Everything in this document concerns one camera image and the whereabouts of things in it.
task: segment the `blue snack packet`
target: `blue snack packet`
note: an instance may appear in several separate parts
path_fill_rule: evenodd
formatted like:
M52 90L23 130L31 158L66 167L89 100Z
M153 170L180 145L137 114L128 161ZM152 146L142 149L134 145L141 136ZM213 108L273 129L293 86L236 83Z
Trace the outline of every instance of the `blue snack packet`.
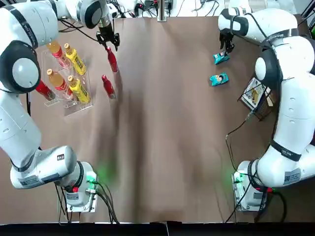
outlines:
M230 56L225 51L223 51L223 52L218 53L218 54L213 54L213 59L215 60L215 65L217 65L221 62L229 60Z
M221 73L219 75L213 75L210 77L210 84L211 86L217 86L224 84L228 81L228 76L226 73Z

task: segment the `yellow bottle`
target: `yellow bottle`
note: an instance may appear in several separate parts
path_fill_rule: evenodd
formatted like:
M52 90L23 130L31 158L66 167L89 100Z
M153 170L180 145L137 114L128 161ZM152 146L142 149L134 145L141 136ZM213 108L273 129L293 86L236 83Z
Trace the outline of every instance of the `yellow bottle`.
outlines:
M86 66L83 64L82 60L79 58L77 51L71 48L68 43L66 43L64 47L66 50L65 55L67 58L69 58L72 61L75 70L80 75L84 75L87 69L86 69Z
M89 93L83 88L81 81L75 79L72 75L68 77L69 88L77 95L78 99L82 103L88 103L90 101Z

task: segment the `orange juice bottle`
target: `orange juice bottle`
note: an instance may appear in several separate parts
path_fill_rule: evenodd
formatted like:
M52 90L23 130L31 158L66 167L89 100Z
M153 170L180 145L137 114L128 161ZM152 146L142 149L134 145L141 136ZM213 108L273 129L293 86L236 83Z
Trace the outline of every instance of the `orange juice bottle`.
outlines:
M70 45L68 43L66 43L64 45L65 47L65 52L66 52L66 57L69 58L72 63L73 66L75 68L75 70L80 74L80 75L84 75L85 72L87 71L83 61L81 60L81 58L79 58L77 51L74 48L71 48Z
M65 57L65 54L57 41L54 40L51 43L46 44L46 46L62 68L68 68L70 66L69 60Z
M65 82L64 78L58 72L54 72L52 69L48 69L47 75L49 76L50 83L55 87L55 89L61 91L65 99L73 99L73 93L71 89Z

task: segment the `clear plastic holder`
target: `clear plastic holder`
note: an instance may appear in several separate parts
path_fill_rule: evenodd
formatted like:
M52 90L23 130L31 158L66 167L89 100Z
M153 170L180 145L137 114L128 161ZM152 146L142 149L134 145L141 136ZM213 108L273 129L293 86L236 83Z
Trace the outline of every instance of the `clear plastic holder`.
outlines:
M43 82L50 88L51 91L53 91L56 95L56 98L52 101L47 101L44 104L46 106L52 106L57 103L61 103L64 108L64 116L68 116L70 114L79 112L81 110L84 110L86 108L89 108L93 106L92 101L92 95L91 95L91 87L90 87L90 78L89 78L89 71L87 69L86 73L84 75L79 75L77 71L75 70L72 63L70 64L68 68L62 68L60 64L58 63L57 59L51 55L49 50L42 52L42 80ZM82 103L79 101L79 99L76 97L75 93L73 93L73 100L66 99L63 96L63 93L57 89L50 83L49 77L46 73L48 69L52 69L54 72L58 72L65 80L65 82L68 83L68 76L73 75L74 78L79 79L82 83L82 86L85 88L85 90L90 95L90 101L89 103Z

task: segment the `red bottle cap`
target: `red bottle cap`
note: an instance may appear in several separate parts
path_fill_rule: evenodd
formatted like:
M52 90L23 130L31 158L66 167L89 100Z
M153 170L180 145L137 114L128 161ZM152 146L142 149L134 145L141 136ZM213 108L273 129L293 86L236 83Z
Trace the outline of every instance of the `red bottle cap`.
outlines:
M102 75L102 80L103 80L103 82L108 81L108 79L107 79L106 75Z

